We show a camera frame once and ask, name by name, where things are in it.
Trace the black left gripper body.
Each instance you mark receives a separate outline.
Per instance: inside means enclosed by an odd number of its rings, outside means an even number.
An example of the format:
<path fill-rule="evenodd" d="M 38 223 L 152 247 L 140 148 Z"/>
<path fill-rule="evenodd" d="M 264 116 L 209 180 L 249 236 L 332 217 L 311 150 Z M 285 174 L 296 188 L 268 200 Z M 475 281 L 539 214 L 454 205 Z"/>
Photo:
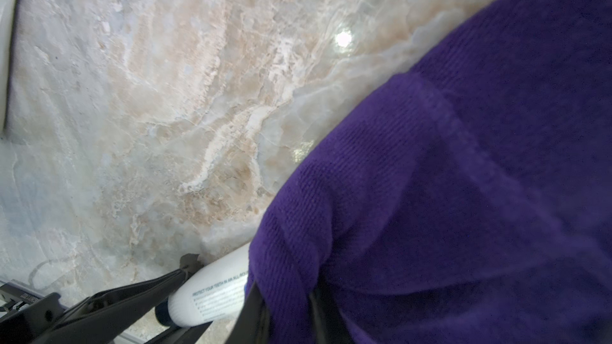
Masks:
<path fill-rule="evenodd" d="M 56 292 L 38 296 L 13 283 L 1 283 L 1 343 L 32 343 L 64 314 Z"/>

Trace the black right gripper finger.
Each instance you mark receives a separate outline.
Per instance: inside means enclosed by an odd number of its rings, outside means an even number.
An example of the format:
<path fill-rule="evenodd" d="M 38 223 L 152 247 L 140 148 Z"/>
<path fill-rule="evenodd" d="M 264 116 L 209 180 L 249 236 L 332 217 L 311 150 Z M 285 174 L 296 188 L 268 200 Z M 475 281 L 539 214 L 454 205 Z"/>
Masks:
<path fill-rule="evenodd" d="M 309 318 L 315 343 L 353 343 L 326 283 L 318 283 L 309 295 Z M 258 285 L 253 285 L 227 344 L 269 343 L 271 315 Z"/>

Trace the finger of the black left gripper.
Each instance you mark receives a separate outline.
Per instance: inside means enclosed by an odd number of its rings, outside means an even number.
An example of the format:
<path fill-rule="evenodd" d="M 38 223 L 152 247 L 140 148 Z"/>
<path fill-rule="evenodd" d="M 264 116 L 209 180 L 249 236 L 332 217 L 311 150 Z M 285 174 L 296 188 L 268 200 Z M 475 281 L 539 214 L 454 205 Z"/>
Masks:
<path fill-rule="evenodd" d="M 193 327 L 171 326 L 145 344 L 196 344 L 212 323 Z"/>
<path fill-rule="evenodd" d="M 45 327 L 29 343 L 110 343 L 186 283 L 203 265 L 197 254 L 181 257 L 177 270 L 140 283 L 100 291 L 61 315 L 36 313 Z"/>

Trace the white tube front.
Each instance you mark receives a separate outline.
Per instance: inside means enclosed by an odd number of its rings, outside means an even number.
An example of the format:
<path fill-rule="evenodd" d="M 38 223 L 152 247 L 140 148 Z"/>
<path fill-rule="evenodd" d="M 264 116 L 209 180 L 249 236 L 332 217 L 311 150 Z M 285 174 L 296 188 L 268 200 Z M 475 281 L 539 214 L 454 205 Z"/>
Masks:
<path fill-rule="evenodd" d="M 164 326 L 193 327 L 224 319 L 242 310 L 248 279 L 249 245 L 202 266 L 156 307 Z"/>

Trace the purple cloth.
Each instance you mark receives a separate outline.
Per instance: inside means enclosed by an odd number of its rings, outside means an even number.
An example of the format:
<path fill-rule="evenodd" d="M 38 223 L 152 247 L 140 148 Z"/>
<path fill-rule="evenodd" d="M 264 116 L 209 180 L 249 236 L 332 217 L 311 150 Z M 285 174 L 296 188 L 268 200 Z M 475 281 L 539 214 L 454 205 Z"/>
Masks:
<path fill-rule="evenodd" d="M 497 0 L 360 103 L 250 245 L 272 343 L 611 336 L 611 0 Z"/>

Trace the white tube grey cap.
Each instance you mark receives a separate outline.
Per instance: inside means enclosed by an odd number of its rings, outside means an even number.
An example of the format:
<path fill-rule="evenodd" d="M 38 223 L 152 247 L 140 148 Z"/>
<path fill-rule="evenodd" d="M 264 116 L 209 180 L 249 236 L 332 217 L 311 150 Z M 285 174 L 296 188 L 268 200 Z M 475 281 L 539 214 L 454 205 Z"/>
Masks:
<path fill-rule="evenodd" d="M 1 0 L 1 133 L 6 125 L 10 80 L 11 45 L 18 0 Z"/>

